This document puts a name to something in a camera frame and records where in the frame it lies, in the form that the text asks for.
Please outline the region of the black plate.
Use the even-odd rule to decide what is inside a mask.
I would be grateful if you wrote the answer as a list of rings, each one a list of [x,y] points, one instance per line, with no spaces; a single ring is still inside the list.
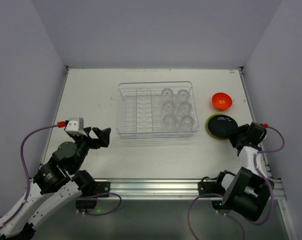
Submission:
[[[220,128],[224,128],[225,131],[228,133],[228,137],[229,137],[229,133],[238,128],[238,124],[232,117],[227,116],[226,118],[227,118],[227,121],[218,120],[217,123],[222,124],[222,126]]]

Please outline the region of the lime green plate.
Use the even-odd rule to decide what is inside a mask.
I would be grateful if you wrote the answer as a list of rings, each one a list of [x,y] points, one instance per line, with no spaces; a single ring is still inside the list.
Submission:
[[[222,127],[221,123],[217,123],[217,121],[227,121],[227,116],[223,114],[213,114],[211,115],[205,123],[206,131],[209,135],[211,135],[213,138],[218,140],[226,140],[228,138],[228,133],[225,131],[225,129]]]

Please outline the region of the orange plastic bowl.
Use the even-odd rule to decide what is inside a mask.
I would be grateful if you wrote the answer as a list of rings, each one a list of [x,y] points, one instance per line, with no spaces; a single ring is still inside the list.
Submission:
[[[212,105],[218,110],[227,110],[232,107],[232,98],[223,92],[215,93],[211,98]]]

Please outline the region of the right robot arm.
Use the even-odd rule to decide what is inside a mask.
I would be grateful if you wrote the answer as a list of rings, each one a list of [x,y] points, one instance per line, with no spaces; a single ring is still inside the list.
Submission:
[[[251,222],[260,218],[270,191],[274,188],[262,169],[259,144],[266,136],[266,127],[258,123],[242,125],[229,134],[231,145],[237,150],[241,167],[237,174],[222,172],[218,183],[225,189],[220,206],[233,210]]]

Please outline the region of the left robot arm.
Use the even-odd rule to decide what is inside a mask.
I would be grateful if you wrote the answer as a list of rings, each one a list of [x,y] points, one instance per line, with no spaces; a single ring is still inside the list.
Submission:
[[[89,150],[106,148],[111,128],[86,127],[66,133],[72,141],[61,143],[49,161],[29,179],[21,199],[0,217],[0,238],[31,239],[35,226],[57,208],[75,198],[96,198],[99,192],[93,177],[80,167]]]

